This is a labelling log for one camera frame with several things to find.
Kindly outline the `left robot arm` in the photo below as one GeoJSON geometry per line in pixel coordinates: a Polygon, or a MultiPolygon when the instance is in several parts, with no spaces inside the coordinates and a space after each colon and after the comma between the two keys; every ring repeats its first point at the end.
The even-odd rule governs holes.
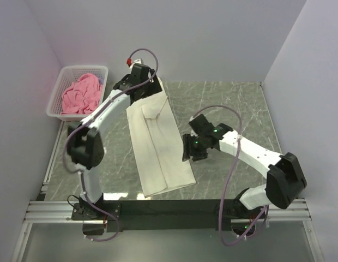
{"type": "Polygon", "coordinates": [[[68,169],[68,172],[77,173],[80,177],[81,206],[104,212],[104,197],[97,171],[105,155],[102,135],[134,102],[162,91],[156,72],[156,69],[140,62],[133,63],[130,73],[114,85],[108,97],[93,113],[68,127],[63,161],[66,161],[66,156],[70,156],[75,164],[75,169],[68,169]]]}

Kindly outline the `cream white t shirt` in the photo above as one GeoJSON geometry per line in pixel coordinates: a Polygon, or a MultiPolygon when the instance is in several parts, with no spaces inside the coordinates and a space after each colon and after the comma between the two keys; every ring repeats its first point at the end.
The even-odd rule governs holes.
{"type": "Polygon", "coordinates": [[[126,110],[132,148],[144,196],[196,183],[165,91],[134,102],[126,110]]]}

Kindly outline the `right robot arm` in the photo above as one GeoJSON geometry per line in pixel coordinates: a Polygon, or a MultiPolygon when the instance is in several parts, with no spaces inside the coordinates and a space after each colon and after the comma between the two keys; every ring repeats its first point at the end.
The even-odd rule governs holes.
{"type": "Polygon", "coordinates": [[[206,159],[208,149],[216,149],[237,157],[266,180],[261,186],[243,189],[233,200],[222,204],[224,216],[247,218],[266,205],[285,210],[306,188],[306,178],[294,154],[268,150],[226,124],[213,125],[204,115],[192,118],[189,126],[191,133],[183,135],[183,161],[206,159]]]}

